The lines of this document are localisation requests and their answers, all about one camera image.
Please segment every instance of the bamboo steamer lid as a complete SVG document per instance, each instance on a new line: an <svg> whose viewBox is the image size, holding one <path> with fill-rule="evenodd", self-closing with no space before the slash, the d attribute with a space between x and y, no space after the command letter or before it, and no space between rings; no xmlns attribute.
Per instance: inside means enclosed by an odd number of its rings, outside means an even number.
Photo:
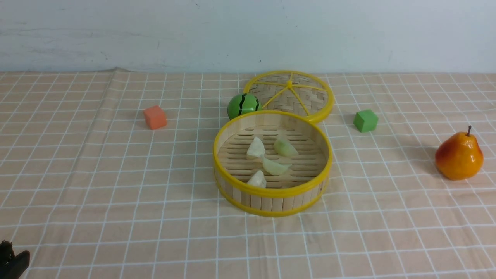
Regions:
<svg viewBox="0 0 496 279"><path fill-rule="evenodd" d="M253 94L262 110L293 113L317 124L331 113L334 94L327 83L308 73L278 70L251 79L243 93Z"/></svg>

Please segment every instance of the bamboo steamer basket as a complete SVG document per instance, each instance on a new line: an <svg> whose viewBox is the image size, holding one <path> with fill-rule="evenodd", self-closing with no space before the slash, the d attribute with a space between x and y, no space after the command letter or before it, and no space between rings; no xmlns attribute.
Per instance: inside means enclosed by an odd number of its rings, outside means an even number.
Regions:
<svg viewBox="0 0 496 279"><path fill-rule="evenodd" d="M317 124L332 111L334 94L318 77L293 70L270 71L251 79L243 93L260 101L262 110L285 111Z"/></svg>
<svg viewBox="0 0 496 279"><path fill-rule="evenodd" d="M279 156L273 147L279 135L298 150L293 158ZM265 157L292 166L278 176L262 167L261 159L247 159L253 138L265 146ZM284 111L262 110L243 114L229 121L214 141L214 176L220 193L234 206L248 213L281 217L312 206L327 187L332 164L328 138L308 119ZM247 181L262 170L266 188Z"/></svg>

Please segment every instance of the green ball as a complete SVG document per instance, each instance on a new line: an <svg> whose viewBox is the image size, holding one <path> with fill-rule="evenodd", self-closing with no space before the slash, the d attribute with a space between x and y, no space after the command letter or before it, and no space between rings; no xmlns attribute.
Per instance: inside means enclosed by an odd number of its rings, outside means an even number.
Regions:
<svg viewBox="0 0 496 279"><path fill-rule="evenodd" d="M239 94L234 96L227 105L227 115L229 119L248 112L257 111L260 108L258 99L252 94Z"/></svg>

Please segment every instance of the yellow plastic rim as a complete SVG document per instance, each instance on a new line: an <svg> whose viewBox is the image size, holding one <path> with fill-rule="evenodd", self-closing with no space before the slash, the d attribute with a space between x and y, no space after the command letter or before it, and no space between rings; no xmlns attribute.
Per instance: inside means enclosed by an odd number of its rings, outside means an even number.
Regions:
<svg viewBox="0 0 496 279"><path fill-rule="evenodd" d="M239 119L249 117L252 115L256 114L280 114L280 115L285 115L293 118L297 118L303 122L307 122L309 125L311 125L321 137L324 138L325 144L327 145L327 150L329 150L329 159L327 160L327 163L324 166L324 169L312 180L305 182L301 185L294 186L291 188L286 188L286 189L263 189L263 188L258 188L254 187L251 185L246 184L245 182L238 180L234 178L227 170L222 166L220 163L219 157L216 152L216 146L219 143L219 137L220 135L224 132L225 129L227 129L231 124L236 122ZM314 123L310 122L308 119L305 119L301 116L285 112L285 111L275 111L275 110L265 110L265 111L255 111L255 112L250 112L246 114L242 114L240 116L235 117L234 119L230 120L228 123L226 123L219 131L217 136L215 137L215 141L213 144L212 148L213 156L214 156L214 167L219 171L219 174L233 187L239 189L241 192L245 192L251 195L257 195L261 196L263 198L287 198L287 197L293 197L297 196L300 194L303 194L307 192L310 189L313 189L317 187L320 183L322 183L326 178L327 175L329 174L329 171L331 170L331 165L332 165L332 149L331 149L331 144L329 142L329 139L325 136L325 134L322 132L322 130L317 127Z"/></svg>
<svg viewBox="0 0 496 279"><path fill-rule="evenodd" d="M274 83L272 83L272 82L257 82L257 80L260 80L263 77L273 75L273 74L279 74L279 73L289 73L290 74L290 78L286 82L286 84L279 84L279 83L275 83L275 82ZM318 89L318 90L322 90L322 88L316 88L316 87L309 86L309 85L292 85L293 74L299 74L299 75L306 76L308 78L313 79L318 84L322 85L323 90L325 90L327 92L327 103L324 105L324 107L319 112L314 113L314 114L310 114L310 112L308 112L307 108L303 105L303 102L301 101L298 94L294 91L293 87L307 87L307 88L313 88L313 89ZM268 100L265 104L263 104L262 109L264 107L266 107L268 103L273 101L277 96L279 96L282 92L284 92L286 90L290 90L293 93L293 95L296 97L296 99L300 102L300 104L302 105L303 110L307 113L307 116L304 118L306 120L310 121L311 123L322 122L331 113L332 107L334 106L334 93L332 92L331 87L329 87L329 85L327 83L323 82L320 78L318 78L314 75L305 73L305 72L294 71L294 70L275 70L275 71L270 71L270 72L266 72L266 73L257 75L256 77L254 77L248 81L245 88L243 89L243 93L249 94L250 88L254 84L273 84L273 85L278 85L278 86L284 87L282 90L277 92L272 98L270 98L270 100Z"/></svg>
<svg viewBox="0 0 496 279"><path fill-rule="evenodd" d="M214 171L214 177L215 177L215 184L217 185L217 188L219 189L220 194L228 202L230 202L235 207L237 207L237 208L239 208L239 209L241 209L247 213L259 215L259 216L263 216L263 217L285 217L285 216L294 215L296 213L300 213L300 212L310 208L311 206L313 206L320 199L320 197L322 197L322 195L325 192L325 189L327 189L327 185L329 185L329 180L327 180L327 183L325 183L324 186L322 186L322 191L320 191L320 193L317 194L315 199L311 200L306 205L300 206L299 208L295 208L292 210L285 210L285 211L266 211L266 210L259 210L259 209L250 208L250 207L242 205L239 202L236 202L233 198L231 198L227 195L227 193L226 193L226 191L224 191L224 189L222 189L219 181L217 181L217 176L215 176L215 171Z"/></svg>

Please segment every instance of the toy pear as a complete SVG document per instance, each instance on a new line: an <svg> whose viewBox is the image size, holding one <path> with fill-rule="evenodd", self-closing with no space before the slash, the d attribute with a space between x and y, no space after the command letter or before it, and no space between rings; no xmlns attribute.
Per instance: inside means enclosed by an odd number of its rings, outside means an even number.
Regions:
<svg viewBox="0 0 496 279"><path fill-rule="evenodd" d="M435 153L437 169L450 180L463 180L476 175L484 163L484 155L474 135L457 132L443 142Z"/></svg>

